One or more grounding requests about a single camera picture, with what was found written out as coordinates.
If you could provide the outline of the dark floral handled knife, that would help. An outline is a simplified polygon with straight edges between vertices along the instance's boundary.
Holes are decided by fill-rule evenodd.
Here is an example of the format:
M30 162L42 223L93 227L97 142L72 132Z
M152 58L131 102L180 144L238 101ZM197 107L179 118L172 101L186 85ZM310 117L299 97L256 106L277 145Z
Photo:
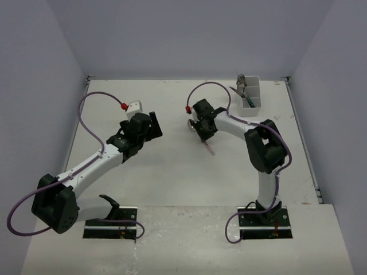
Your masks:
M244 87L243 85L240 85L240 86L237 86L236 88L237 88L240 92L243 92L244 97L245 97L245 96L247 96L247 93L246 93L246 91L245 91L246 87Z

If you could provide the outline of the all-silver fork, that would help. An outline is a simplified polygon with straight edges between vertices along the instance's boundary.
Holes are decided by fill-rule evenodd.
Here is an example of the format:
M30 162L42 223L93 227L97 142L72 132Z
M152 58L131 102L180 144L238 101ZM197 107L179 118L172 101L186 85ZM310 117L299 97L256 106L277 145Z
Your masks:
M243 74L238 75L238 80L239 80L240 85L243 85L244 87L247 86L247 82Z

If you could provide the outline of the pink handled knife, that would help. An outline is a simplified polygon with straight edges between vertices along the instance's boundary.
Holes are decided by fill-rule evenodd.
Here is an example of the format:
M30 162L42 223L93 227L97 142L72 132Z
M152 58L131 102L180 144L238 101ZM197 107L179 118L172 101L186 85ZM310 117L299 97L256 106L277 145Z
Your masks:
M233 90L236 94L238 94L240 97L244 97L243 92L240 92L237 88L230 87L231 90Z

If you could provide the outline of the teal handled spoon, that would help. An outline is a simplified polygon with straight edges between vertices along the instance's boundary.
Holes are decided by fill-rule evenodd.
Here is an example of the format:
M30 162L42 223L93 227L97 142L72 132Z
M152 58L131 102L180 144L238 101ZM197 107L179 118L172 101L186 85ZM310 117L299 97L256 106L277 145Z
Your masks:
M238 91L239 95L242 98L246 99L246 101L249 104L249 106L251 108L254 108L255 105L254 105L253 101L251 100L251 98L248 96L248 93L246 91L246 87L247 86L245 84L240 84L240 85L237 86L237 91Z

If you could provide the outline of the pink handled fork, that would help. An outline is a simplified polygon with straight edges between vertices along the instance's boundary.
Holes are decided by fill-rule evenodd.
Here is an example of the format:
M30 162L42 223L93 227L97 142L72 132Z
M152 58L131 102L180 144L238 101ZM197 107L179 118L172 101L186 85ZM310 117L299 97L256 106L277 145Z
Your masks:
M247 83L246 77L244 75L243 75L242 79L243 79L242 81L244 83L244 86L247 87L248 83Z

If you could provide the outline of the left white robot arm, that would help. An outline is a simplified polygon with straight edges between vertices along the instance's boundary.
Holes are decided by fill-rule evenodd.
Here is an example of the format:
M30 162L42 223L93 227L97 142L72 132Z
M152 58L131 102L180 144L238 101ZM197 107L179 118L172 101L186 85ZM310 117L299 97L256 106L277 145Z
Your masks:
M117 201L108 195L95 199L80 199L80 195L111 169L135 156L145 142L162 135L154 112L136 113L130 120L120 122L118 133L92 157L59 176L47 174L40 179L32 213L59 234L79 221L121 223Z

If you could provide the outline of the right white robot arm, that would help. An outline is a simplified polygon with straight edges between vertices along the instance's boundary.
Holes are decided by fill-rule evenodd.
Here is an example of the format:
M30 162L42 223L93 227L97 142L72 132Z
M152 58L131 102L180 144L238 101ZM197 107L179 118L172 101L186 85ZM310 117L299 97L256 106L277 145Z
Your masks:
M239 119L224 107L214 109L205 99L192 107L185 107L185 111L192 115L189 125L203 143L218 131L245 141L249 160L259 176L259 193L251 214L256 215L260 224L269 225L282 208L278 197L279 174L287 167L285 158L290 156L275 123L272 120L251 122Z

